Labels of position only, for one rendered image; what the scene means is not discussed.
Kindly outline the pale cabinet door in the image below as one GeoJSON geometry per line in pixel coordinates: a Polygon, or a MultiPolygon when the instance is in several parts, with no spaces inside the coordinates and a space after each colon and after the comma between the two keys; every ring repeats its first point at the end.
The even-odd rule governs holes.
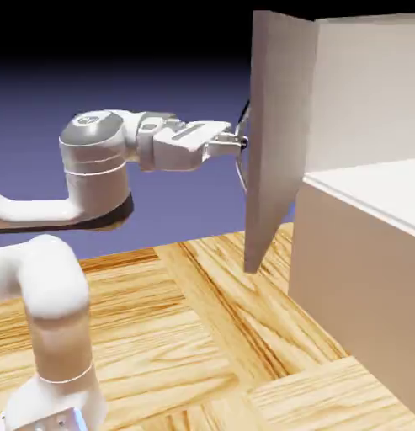
{"type": "Polygon", "coordinates": [[[260,267],[306,165],[317,25],[253,14],[244,270],[260,267]]]}

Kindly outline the curved metal door handle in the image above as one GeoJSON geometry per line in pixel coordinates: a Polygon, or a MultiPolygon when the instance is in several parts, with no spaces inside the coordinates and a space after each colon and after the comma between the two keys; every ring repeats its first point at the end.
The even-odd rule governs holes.
{"type": "Polygon", "coordinates": [[[236,156],[236,170],[245,194],[247,193],[247,174],[243,168],[242,154],[248,145],[248,138],[244,135],[244,132],[247,128],[249,116],[250,116],[250,100],[248,100],[245,103],[235,129],[237,143],[240,145],[240,152],[236,156]]]}

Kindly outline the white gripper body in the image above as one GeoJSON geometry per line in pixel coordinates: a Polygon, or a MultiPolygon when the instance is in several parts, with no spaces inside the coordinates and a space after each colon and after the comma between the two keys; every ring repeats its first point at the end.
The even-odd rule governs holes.
{"type": "Polygon", "coordinates": [[[204,148],[231,124],[199,120],[167,124],[153,135],[153,167],[161,171],[190,171],[203,162],[204,148]]]}

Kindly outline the pale painted cabinet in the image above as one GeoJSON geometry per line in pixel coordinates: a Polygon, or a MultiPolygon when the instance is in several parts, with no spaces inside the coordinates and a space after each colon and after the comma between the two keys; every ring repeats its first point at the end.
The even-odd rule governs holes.
{"type": "Polygon", "coordinates": [[[289,294],[415,414],[415,13],[319,24],[289,294]]]}

